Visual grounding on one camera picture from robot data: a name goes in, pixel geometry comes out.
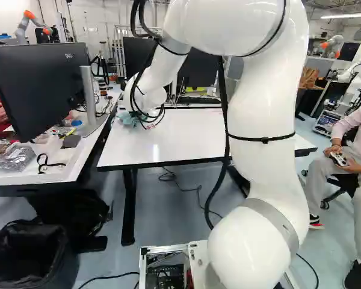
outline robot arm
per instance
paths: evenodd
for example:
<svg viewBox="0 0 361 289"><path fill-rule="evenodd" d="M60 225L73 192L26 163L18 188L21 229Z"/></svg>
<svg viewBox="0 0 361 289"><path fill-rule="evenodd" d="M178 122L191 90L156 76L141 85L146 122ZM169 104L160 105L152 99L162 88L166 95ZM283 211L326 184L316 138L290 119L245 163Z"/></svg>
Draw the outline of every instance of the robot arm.
<svg viewBox="0 0 361 289"><path fill-rule="evenodd" d="M28 42L25 38L25 31L28 27L29 21L32 21L33 24L37 27L43 27L43 32L47 35L50 35L53 33L53 30L51 27L45 25L43 22L41 22L39 19L36 18L36 16L28 11L25 10L23 14L23 19L19 23L19 26L17 26L17 30L15 31L16 38L19 40L20 44L27 45Z"/></svg>
<svg viewBox="0 0 361 289"><path fill-rule="evenodd" d="M243 56L245 70L227 119L232 159L251 181L251 192L213 229L208 253L226 289L273 288L304 241L309 224L295 172L295 141L285 137L266 144L241 138L280 138L294 132L295 99L309 33L303 4L300 0L173 0L163 31L164 39L177 43L166 46L175 52L193 46L210 54ZM162 104L161 87L174 78L184 59L157 47L152 65L134 91L138 105L149 111ZM125 90L130 111L133 82L130 79Z"/></svg>
<svg viewBox="0 0 361 289"><path fill-rule="evenodd" d="M349 82L355 73L358 73L358 77L361 77L361 58L353 63L344 73L337 75L337 80Z"/></svg>
<svg viewBox="0 0 361 289"><path fill-rule="evenodd" d="M321 47L324 49L324 53L321 57L338 58L340 56L342 45L344 45L344 37L342 35L333 36L331 39L321 45Z"/></svg>
<svg viewBox="0 0 361 289"><path fill-rule="evenodd" d="M162 42L166 48L177 54L187 54L191 49L191 46L171 38L166 31L164 31ZM135 89L135 98L142 111L148 113L151 109L165 102L167 95L163 87L174 80L186 57L186 55L176 55L165 50L162 46L157 46L151 66L143 72L137 84L138 88ZM128 81L125 89L124 105L128 111L133 110L130 97L136 77L135 75Z"/></svg>

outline ceiling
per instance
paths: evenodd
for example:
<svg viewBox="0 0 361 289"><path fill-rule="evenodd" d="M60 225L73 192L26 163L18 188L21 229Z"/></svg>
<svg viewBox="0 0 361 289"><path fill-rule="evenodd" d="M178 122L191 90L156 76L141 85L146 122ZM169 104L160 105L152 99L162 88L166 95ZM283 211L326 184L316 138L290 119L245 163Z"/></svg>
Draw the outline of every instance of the ceiling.
<svg viewBox="0 0 361 289"><path fill-rule="evenodd" d="M344 13L361 12L361 0L303 0L305 6Z"/></svg>

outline keyboard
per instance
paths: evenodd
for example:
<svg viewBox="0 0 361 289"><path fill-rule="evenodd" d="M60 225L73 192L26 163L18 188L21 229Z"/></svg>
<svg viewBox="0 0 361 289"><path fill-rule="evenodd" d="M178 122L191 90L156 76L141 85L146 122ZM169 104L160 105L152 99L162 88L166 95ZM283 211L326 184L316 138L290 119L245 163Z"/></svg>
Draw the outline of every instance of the keyboard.
<svg viewBox="0 0 361 289"><path fill-rule="evenodd" d="M188 96L180 96L177 99L177 104L221 104L217 98L190 98Z"/></svg>

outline white pants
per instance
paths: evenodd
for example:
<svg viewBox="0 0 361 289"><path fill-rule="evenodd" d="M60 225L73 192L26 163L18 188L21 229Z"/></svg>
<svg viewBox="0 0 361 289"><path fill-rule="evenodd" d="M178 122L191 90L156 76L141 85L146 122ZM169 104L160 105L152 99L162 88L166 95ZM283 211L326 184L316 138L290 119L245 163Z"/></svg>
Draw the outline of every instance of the white pants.
<svg viewBox="0 0 361 289"><path fill-rule="evenodd" d="M342 152L346 156L353 157L361 164L361 156L356 154L351 148L344 147ZM317 216L321 211L321 201L326 192L326 180L329 175L346 174L347 172L337 168L333 161L325 156L314 160L309 166L304 188L306 199L311 214ZM354 239L356 241L357 257L361 260L361 176L359 177L360 187L356 190L353 198L354 206Z"/></svg>

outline ceiling light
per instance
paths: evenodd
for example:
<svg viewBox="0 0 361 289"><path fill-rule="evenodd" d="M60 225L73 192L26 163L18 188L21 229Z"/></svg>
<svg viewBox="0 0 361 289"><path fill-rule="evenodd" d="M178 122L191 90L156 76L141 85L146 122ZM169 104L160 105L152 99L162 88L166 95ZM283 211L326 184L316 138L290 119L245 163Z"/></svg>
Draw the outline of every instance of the ceiling light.
<svg viewBox="0 0 361 289"><path fill-rule="evenodd" d="M361 13L321 16L321 19L342 19L342 18L361 18Z"/></svg>

